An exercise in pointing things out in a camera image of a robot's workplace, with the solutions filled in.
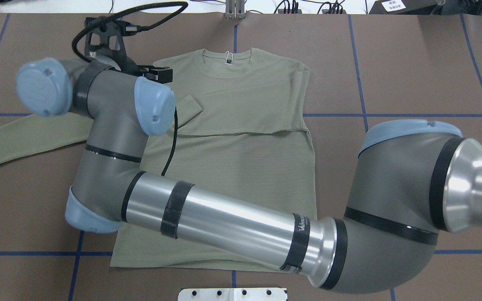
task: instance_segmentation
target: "table surface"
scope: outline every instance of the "table surface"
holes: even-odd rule
[[[17,69],[69,47],[85,16],[0,14],[0,125],[28,115]],[[158,14],[125,20],[153,23]],[[176,34],[191,30],[191,35]],[[182,14],[126,40],[151,63],[201,48],[251,47],[311,68],[304,118],[316,155],[319,218],[341,218],[366,130],[387,120],[449,122],[482,144],[482,17],[469,15]],[[0,300],[176,300],[182,288],[284,287],[290,300],[482,300],[482,229],[440,233],[433,259],[406,284],[371,295],[312,288],[304,276],[206,269],[109,267],[115,235],[82,233],[64,220],[83,144],[0,165]]]

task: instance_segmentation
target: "white metal plate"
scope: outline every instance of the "white metal plate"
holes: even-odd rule
[[[285,288],[183,289],[178,301],[287,301]]]

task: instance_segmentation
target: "black rubber band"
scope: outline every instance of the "black rubber band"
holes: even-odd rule
[[[122,201],[122,213],[121,213],[122,220],[125,222],[128,222],[128,219],[126,218],[126,211],[128,210],[128,202],[130,201],[131,193],[135,188],[135,184],[137,184],[137,181],[139,181],[140,177],[144,175],[144,173],[145,171],[140,171],[139,173],[137,173],[131,180],[130,186],[128,186],[128,189],[126,190],[126,195],[124,196],[124,200]]]
[[[174,188],[170,193],[169,201],[165,206],[165,211],[163,212],[161,234],[172,238],[178,238],[176,232],[178,231],[179,218],[182,215],[185,199],[189,194],[189,190],[191,190],[191,187],[193,186],[194,184],[184,181],[179,181],[174,185]]]
[[[353,208],[347,207],[344,216],[348,219],[363,223],[364,225],[368,225],[377,230],[395,234],[397,236],[401,236],[415,242],[420,242],[422,244],[436,245],[436,241],[438,240],[437,233],[394,222],[382,217],[377,217],[376,215],[365,213]]]
[[[88,116],[92,118],[87,105],[88,91],[96,76],[100,74],[100,72],[110,68],[113,68],[113,66],[100,63],[93,59],[79,75],[73,90],[73,103],[78,112],[87,112]]]
[[[343,267],[345,266],[345,259],[347,257],[347,228],[341,219],[335,219],[336,222],[336,252],[332,261],[331,271],[327,276],[327,280],[320,286],[322,289],[333,289],[338,280],[340,280]]]
[[[444,220],[444,187],[446,186],[449,164],[451,164],[453,155],[462,141],[464,141],[464,138],[453,137],[444,144],[436,160],[433,175],[431,176],[429,211],[433,225],[439,230],[447,231],[446,221]]]
[[[295,218],[293,238],[291,238],[289,252],[287,252],[287,257],[280,269],[298,274],[302,270],[304,256],[306,256],[310,240],[310,219],[296,213],[293,213],[293,216]]]
[[[100,155],[107,156],[107,157],[113,157],[113,158],[126,160],[126,161],[130,161],[130,162],[135,162],[135,163],[140,163],[140,161],[142,160],[142,158],[139,158],[139,157],[134,157],[134,156],[129,156],[129,155],[111,152],[110,150],[95,147],[95,146],[92,146],[90,144],[87,144],[85,146],[85,149],[88,150],[88,151],[94,152],[94,153],[98,153]]]

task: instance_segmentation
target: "light blue joint cap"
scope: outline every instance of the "light blue joint cap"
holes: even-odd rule
[[[462,137],[459,128],[445,122],[415,119],[392,120],[377,124],[367,131],[362,149],[360,149],[358,155],[360,156],[360,153],[365,149],[377,143],[396,137],[421,133],[449,133]]]
[[[134,98],[142,131],[149,136],[166,133],[176,109],[176,99],[170,87],[139,77],[135,82]]]
[[[68,73],[52,57],[23,65],[16,74],[16,92],[27,109],[45,117],[65,114],[72,105]]]
[[[70,187],[67,211],[64,217],[72,227],[99,234],[116,232],[122,225],[122,222],[101,217],[81,204],[73,195],[72,187]]]

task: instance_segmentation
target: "black cable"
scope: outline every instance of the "black cable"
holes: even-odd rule
[[[222,1],[219,1],[219,0],[189,0],[189,1],[191,1],[191,2],[219,2],[221,4],[226,4],[226,2],[222,2]]]
[[[319,10],[317,10],[317,14],[318,14],[318,15],[319,15],[319,13],[321,12],[321,9],[323,8],[323,6],[324,6],[325,4],[328,4],[328,11],[331,10],[331,8],[332,8],[332,3],[328,2],[328,1],[327,1],[327,2],[323,2],[323,4],[321,4],[321,6],[319,6]]]
[[[99,17],[92,21],[89,25],[87,25],[82,31],[80,31],[77,36],[72,40],[72,50],[77,55],[79,58],[83,59],[84,61],[91,62],[91,59],[88,57],[85,57],[82,53],[79,52],[77,49],[77,44],[78,42],[86,36],[87,33],[89,33],[91,30],[94,28],[100,27],[101,25],[105,25],[111,21],[114,21],[118,18],[124,17],[125,15],[129,15],[130,13],[138,12],[141,10],[147,10],[151,8],[170,8],[173,6],[181,6],[177,11],[171,13],[170,15],[167,15],[160,21],[153,23],[152,25],[149,26],[137,26],[137,32],[143,32],[143,31],[148,31],[150,29],[153,29],[168,20],[176,17],[179,15],[183,10],[187,8],[189,4],[187,2],[161,2],[161,3],[151,3],[151,4],[145,4],[145,5],[140,5],[136,6],[134,8],[128,8],[127,10],[123,10],[121,12],[115,13],[113,15],[110,15],[109,17]]]
[[[293,10],[291,13],[299,13],[299,2],[295,2],[295,5],[293,6]]]
[[[318,2],[318,1],[312,1],[312,0],[301,0],[304,2],[312,2],[312,3],[317,3],[317,4],[323,4],[324,2]]]
[[[163,168],[163,171],[161,172],[161,176],[165,176],[167,173],[167,169],[169,169],[170,162],[172,161],[172,157],[174,157],[174,150],[176,149],[176,140],[178,139],[178,110],[174,110],[174,135],[172,137],[172,148],[170,149],[170,155],[167,160],[167,163],[165,164],[165,167]]]
[[[326,12],[327,14],[335,14],[335,15],[340,15],[343,13],[343,6],[342,6],[342,3],[345,2],[345,0],[343,0],[342,2],[338,2],[338,0],[336,0],[336,2],[334,2],[331,6],[331,8]]]
[[[287,6],[289,6],[289,0],[282,0],[277,6],[276,6],[276,9],[273,13],[276,13],[278,11],[278,8],[280,7],[281,4],[284,4],[284,13],[286,12],[285,9],[285,3],[287,2]]]

